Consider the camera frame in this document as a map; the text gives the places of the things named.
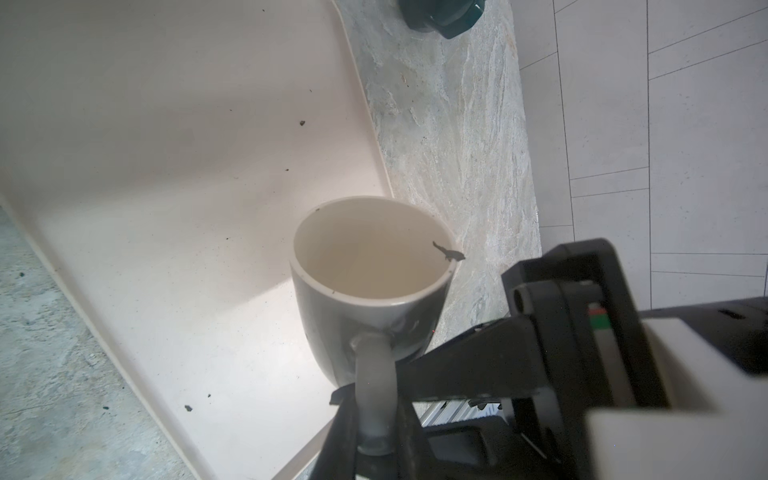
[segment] mug handle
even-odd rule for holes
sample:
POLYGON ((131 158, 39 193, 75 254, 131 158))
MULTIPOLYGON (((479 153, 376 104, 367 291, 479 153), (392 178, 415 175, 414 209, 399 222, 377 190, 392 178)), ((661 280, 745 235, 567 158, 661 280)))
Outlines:
POLYGON ((389 335, 366 332, 351 342, 355 351, 358 451, 388 455, 395 446, 397 374, 389 335))

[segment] tile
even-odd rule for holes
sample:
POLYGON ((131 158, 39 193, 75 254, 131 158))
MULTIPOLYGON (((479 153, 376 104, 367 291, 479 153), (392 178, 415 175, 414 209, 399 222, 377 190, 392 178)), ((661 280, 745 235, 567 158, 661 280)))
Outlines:
POLYGON ((518 42, 518 63, 525 68, 557 51, 551 0, 510 0, 518 42))
POLYGON ((768 0, 648 0, 648 51, 768 7, 768 0))
POLYGON ((648 190, 579 197, 573 205, 576 240, 608 239, 618 253, 635 306, 650 308, 648 190))
POLYGON ((558 56, 521 70, 520 81, 539 224, 571 225, 558 56))
POLYGON ((650 81, 651 249, 768 254, 768 41, 650 81))
POLYGON ((555 19, 571 178, 647 167, 644 2, 579 0, 555 19))
POLYGON ((541 253, 547 253, 561 243, 574 241, 573 225, 562 225, 560 227, 541 227, 541 253))
POLYGON ((648 188, 647 167, 571 180, 572 197, 640 190, 641 188, 648 188))
POLYGON ((655 78, 767 39, 768 8, 651 53, 648 77, 655 78))
POLYGON ((710 273, 724 275, 766 275, 768 255, 722 253, 652 253, 650 269, 655 272, 710 273))
POLYGON ((756 276, 651 273, 654 308, 762 296, 765 279, 756 276))
POLYGON ((563 8, 576 3, 576 0, 554 0, 554 11, 559 12, 563 8))

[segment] white sink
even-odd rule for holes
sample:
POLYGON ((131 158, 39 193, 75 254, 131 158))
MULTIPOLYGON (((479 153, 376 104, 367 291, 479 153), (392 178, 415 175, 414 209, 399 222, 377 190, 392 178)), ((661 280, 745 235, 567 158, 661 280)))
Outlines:
POLYGON ((390 195, 335 6, 32 0, 0 22, 2 206, 198 478, 273 476, 335 411, 293 228, 390 195))

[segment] dark green faucet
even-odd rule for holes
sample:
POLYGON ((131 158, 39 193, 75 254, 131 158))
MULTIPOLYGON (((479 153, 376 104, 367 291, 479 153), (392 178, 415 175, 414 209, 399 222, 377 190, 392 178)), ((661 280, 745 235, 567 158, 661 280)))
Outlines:
POLYGON ((446 38, 464 33, 480 19, 485 0, 398 0, 406 24, 416 31, 437 30, 446 38))

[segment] granite countertop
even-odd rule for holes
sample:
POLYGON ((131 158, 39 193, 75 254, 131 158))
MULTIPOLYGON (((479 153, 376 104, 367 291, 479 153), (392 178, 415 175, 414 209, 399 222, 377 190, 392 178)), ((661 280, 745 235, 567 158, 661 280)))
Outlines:
POLYGON ((395 198, 436 212, 467 256, 431 347, 508 312, 501 273, 541 241, 508 2, 447 40, 396 0, 336 0, 395 198))

